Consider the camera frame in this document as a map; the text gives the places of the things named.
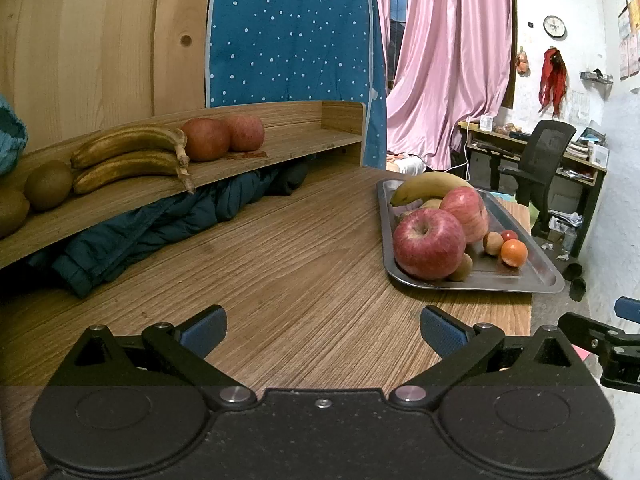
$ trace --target chair backrest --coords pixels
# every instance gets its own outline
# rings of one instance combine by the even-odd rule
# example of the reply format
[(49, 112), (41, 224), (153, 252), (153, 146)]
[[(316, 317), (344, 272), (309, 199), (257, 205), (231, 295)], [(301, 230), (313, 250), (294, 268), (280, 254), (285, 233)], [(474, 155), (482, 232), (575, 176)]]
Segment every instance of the chair backrest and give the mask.
[(522, 153), (518, 168), (532, 173), (550, 186), (575, 128), (561, 121), (540, 121)]

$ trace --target polka dot curtain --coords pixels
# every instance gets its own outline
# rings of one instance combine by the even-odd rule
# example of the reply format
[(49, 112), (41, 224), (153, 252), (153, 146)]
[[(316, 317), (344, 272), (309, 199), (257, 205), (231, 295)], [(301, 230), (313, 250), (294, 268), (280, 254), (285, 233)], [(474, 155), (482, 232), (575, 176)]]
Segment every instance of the polka dot curtain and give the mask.
[(386, 87), (376, 0), (210, 0), (209, 106), (363, 102), (364, 164), (383, 168)]

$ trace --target red scarf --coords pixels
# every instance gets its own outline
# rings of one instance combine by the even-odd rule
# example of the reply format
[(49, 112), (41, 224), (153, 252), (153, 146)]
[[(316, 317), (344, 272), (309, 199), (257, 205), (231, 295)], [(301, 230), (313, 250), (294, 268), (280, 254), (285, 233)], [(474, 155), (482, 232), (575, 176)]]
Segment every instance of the red scarf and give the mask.
[(566, 66), (560, 56), (560, 51), (550, 48), (545, 52), (545, 64), (542, 67), (542, 79), (540, 81), (540, 112), (551, 101), (551, 91), (554, 93), (554, 117), (560, 115), (560, 101), (566, 92)]

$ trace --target tray rim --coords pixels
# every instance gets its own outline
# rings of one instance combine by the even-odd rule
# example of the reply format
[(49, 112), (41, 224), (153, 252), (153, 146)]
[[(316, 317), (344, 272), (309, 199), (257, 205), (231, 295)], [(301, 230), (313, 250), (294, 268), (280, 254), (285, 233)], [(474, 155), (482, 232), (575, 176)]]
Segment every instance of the tray rim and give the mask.
[(383, 266), (385, 267), (386, 273), (396, 280), (399, 283), (410, 286), (412, 288), (417, 288), (419, 290), (448, 290), (448, 291), (457, 291), (457, 290), (467, 290), (467, 291), (478, 291), (478, 292), (516, 292), (516, 293), (528, 293), (528, 294), (557, 294), (558, 292), (562, 292), (564, 290), (564, 278), (562, 274), (558, 270), (558, 268), (553, 264), (553, 262), (549, 259), (548, 256), (544, 253), (542, 248), (536, 243), (530, 233), (528, 233), (518, 222), (515, 217), (507, 211), (507, 209), (493, 196), (489, 191), (484, 189), (476, 189), (476, 191), (480, 192), (482, 195), (489, 198), (491, 202), (498, 206), (509, 218), (509, 220), (516, 227), (516, 231), (519, 235), (523, 235), (527, 240), (527, 247), (533, 248), (536, 253), (546, 260), (548, 263), (548, 267), (552, 269), (553, 274), (556, 276), (556, 282), (553, 285), (546, 286), (543, 283), (540, 284), (539, 288), (535, 290), (531, 290), (532, 287), (523, 287), (523, 288), (513, 288), (513, 287), (503, 287), (503, 288), (480, 288), (477, 286), (464, 286), (463, 282), (447, 282), (449, 286), (438, 286), (434, 283), (429, 282), (421, 282), (422, 285), (416, 285), (409, 280), (404, 279), (402, 276), (407, 276), (402, 269), (398, 267), (395, 259), (393, 258), (393, 249), (390, 251), (385, 251), (385, 248), (391, 243), (392, 239), (392, 231), (391, 231), (391, 218), (389, 215), (388, 204), (385, 200), (385, 191), (384, 185), (385, 182), (399, 182), (402, 183), (404, 180), (398, 178), (384, 178), (379, 180), (376, 184), (376, 191), (378, 194), (378, 205), (380, 206), (380, 229), (382, 231), (382, 260)]

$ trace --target slipper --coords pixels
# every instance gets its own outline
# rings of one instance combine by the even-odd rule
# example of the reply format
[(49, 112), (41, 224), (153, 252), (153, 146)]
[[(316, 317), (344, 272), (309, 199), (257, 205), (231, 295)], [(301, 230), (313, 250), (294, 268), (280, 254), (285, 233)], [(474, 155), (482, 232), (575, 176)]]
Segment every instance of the slipper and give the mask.
[(569, 289), (569, 298), (574, 301), (581, 301), (584, 297), (584, 293), (587, 291), (587, 284), (582, 278), (576, 278), (571, 282), (571, 288)]
[(562, 273), (562, 277), (568, 282), (572, 282), (576, 278), (580, 278), (580, 276), (582, 276), (582, 266), (576, 263), (567, 265)]

